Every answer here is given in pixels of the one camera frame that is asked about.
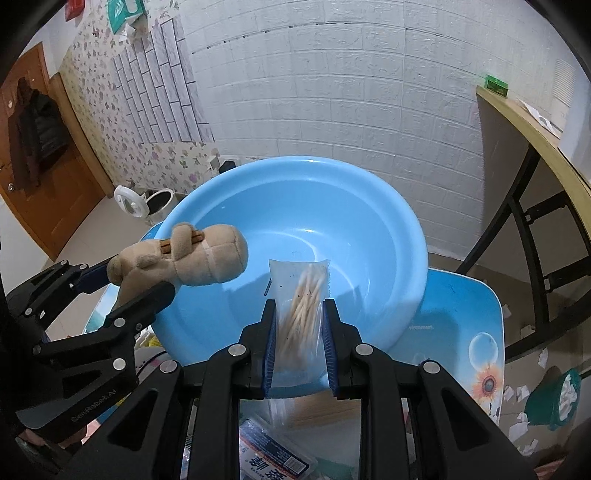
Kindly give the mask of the clear bag of toothpicks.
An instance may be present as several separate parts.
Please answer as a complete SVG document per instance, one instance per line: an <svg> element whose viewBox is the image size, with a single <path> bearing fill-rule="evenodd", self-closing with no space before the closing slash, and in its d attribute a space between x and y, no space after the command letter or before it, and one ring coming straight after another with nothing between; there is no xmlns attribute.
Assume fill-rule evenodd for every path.
<svg viewBox="0 0 591 480"><path fill-rule="evenodd" d="M270 261L276 302L274 389L301 389L325 374L322 302L329 297L329 261Z"/></svg>

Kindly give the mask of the blue-labelled packet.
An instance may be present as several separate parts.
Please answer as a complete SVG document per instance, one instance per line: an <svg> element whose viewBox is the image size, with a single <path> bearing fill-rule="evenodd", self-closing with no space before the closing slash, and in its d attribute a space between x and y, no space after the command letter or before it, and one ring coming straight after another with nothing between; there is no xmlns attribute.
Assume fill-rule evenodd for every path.
<svg viewBox="0 0 591 480"><path fill-rule="evenodd" d="M273 431L262 419L242 420L238 432L242 479L307 479L318 461Z"/></svg>

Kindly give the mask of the tan plush bear toy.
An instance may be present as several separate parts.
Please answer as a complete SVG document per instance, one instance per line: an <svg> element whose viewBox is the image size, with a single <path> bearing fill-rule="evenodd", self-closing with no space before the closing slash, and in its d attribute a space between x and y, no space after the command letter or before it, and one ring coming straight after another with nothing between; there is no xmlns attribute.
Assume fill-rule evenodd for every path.
<svg viewBox="0 0 591 480"><path fill-rule="evenodd" d="M245 272L249 248L235 227L216 224L202 230L179 223L165 240L135 243L107 264L110 283L119 287L115 308L165 281L176 289L207 286L238 278Z"/></svg>

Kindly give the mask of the brown wooden door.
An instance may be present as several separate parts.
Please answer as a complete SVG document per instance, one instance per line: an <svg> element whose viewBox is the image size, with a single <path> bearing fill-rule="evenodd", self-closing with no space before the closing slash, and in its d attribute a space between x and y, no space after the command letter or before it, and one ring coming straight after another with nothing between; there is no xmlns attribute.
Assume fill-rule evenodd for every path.
<svg viewBox="0 0 591 480"><path fill-rule="evenodd" d="M52 260L113 184L84 134L43 45L22 54L1 85L1 195Z"/></svg>

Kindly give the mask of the blue picture-printed folding table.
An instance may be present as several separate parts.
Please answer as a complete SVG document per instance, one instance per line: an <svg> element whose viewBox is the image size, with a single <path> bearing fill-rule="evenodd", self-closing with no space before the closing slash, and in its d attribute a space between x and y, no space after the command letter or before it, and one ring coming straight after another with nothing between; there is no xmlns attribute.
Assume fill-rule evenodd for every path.
<svg viewBox="0 0 591 480"><path fill-rule="evenodd" d="M504 390L502 308L485 283L432 269L423 303L391 356L444 367L493 420ZM339 401L329 389L295 398L245 401L240 407L243 479L283 479L270 451L293 453L302 479L355 479L361 434L358 400Z"/></svg>

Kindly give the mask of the dark jacket on door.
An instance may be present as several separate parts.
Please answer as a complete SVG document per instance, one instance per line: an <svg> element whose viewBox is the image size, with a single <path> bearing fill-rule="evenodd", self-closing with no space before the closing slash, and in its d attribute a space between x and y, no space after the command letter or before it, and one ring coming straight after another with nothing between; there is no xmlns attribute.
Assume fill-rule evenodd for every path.
<svg viewBox="0 0 591 480"><path fill-rule="evenodd" d="M38 187L41 175L61 158L70 144L57 103L33 89L25 77L17 83L16 104L8 119L8 137L16 190Z"/></svg>

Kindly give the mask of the blue plastic basin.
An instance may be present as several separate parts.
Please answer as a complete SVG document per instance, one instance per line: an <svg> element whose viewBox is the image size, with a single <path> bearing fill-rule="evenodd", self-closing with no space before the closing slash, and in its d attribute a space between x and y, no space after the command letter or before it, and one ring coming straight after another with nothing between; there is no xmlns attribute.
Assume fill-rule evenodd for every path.
<svg viewBox="0 0 591 480"><path fill-rule="evenodd" d="M320 157L277 157L238 166L187 195L157 230L188 223L238 228L249 262L223 284L182 287L154 332L181 365L238 341L270 298L270 261L329 264L329 296L366 343L389 350L424 297L428 252L410 205L378 176Z"/></svg>

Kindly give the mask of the green waste bin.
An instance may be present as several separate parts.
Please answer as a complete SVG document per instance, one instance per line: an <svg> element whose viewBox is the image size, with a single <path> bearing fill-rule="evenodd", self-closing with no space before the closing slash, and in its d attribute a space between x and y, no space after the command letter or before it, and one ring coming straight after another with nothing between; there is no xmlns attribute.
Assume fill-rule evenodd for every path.
<svg viewBox="0 0 591 480"><path fill-rule="evenodd" d="M554 431L575 416L581 398L581 377L575 368L562 372L550 367L530 393L524 412L531 426L547 426Z"/></svg>

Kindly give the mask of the wooden desk with black legs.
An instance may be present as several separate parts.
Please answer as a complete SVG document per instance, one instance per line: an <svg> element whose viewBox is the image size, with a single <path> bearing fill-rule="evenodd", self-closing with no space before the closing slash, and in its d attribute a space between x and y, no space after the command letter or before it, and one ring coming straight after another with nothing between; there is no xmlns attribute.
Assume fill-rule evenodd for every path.
<svg viewBox="0 0 591 480"><path fill-rule="evenodd" d="M529 285L533 330L507 342L513 362L590 317L590 187L519 102L484 87L476 97L485 228L457 271L482 266Z"/></svg>

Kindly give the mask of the green wet wipes pack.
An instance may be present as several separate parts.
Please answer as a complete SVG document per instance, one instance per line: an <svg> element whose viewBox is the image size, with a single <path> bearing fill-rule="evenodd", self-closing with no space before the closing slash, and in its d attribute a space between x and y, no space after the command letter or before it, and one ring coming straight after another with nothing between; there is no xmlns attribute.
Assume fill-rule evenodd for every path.
<svg viewBox="0 0 591 480"><path fill-rule="evenodd" d="M131 25L146 13L142 0L108 0L107 17L113 34L125 25Z"/></svg>

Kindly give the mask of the white paper on desk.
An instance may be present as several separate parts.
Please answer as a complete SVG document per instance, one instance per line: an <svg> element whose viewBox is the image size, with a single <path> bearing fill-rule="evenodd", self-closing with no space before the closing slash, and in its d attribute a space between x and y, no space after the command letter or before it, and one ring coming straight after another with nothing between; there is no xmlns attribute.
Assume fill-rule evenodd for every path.
<svg viewBox="0 0 591 480"><path fill-rule="evenodd" d="M526 103L523 100L519 100L524 109L536 120L536 122L549 133L556 138L561 138L562 131L555 126L548 118L544 117L535 107Z"/></svg>

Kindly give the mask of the green small box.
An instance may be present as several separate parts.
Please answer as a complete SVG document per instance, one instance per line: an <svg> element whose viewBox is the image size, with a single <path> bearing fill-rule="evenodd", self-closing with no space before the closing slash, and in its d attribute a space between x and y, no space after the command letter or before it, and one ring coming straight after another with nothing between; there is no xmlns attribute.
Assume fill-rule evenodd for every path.
<svg viewBox="0 0 591 480"><path fill-rule="evenodd" d="M501 95L502 97L508 96L509 85L492 75L487 75L485 77L484 88Z"/></svg>

